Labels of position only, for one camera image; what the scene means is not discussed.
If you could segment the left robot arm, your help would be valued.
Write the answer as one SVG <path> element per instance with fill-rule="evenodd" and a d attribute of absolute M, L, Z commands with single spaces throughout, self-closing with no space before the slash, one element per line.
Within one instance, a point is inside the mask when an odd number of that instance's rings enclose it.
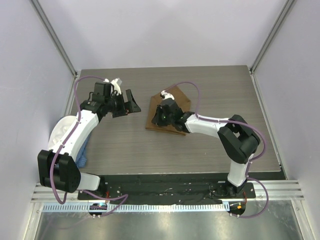
<path fill-rule="evenodd" d="M 41 150 L 37 156 L 40 184 L 66 193 L 87 190 L 93 198 L 100 200 L 107 192 L 101 178 L 90 173 L 81 173 L 76 158 L 93 129 L 108 113 L 113 118 L 139 113 L 140 107 L 131 90 L 121 91 L 122 81 L 96 82 L 88 100 L 80 103 L 75 120 L 62 138 L 48 150 Z"/>

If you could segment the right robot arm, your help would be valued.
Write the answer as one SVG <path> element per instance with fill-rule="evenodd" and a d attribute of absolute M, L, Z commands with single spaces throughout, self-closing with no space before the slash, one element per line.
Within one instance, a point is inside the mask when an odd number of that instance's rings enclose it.
<path fill-rule="evenodd" d="M 229 118 L 212 118 L 183 111 L 175 100 L 168 98 L 157 107 L 151 122 L 159 127 L 173 126 L 188 134 L 204 134 L 220 140 L 230 169 L 224 184 L 226 194 L 236 198 L 244 191 L 249 165 L 254 159 L 260 138 L 239 115 Z"/>

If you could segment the brown cloth napkin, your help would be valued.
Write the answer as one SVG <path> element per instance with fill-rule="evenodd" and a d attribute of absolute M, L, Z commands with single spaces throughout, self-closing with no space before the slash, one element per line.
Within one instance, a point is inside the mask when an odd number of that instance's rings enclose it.
<path fill-rule="evenodd" d="M 168 92 L 174 96 L 177 105 L 184 112 L 187 112 L 190 110 L 192 102 L 178 86 L 174 86 L 173 88 L 169 89 Z M 159 133 L 186 136 L 187 134 L 185 132 L 176 130 L 172 125 L 157 126 L 152 123 L 152 119 L 156 114 L 157 106 L 162 102 L 162 100 L 163 99 L 160 97 L 160 92 L 153 95 L 150 98 L 145 129 L 149 131 L 159 132 Z"/>

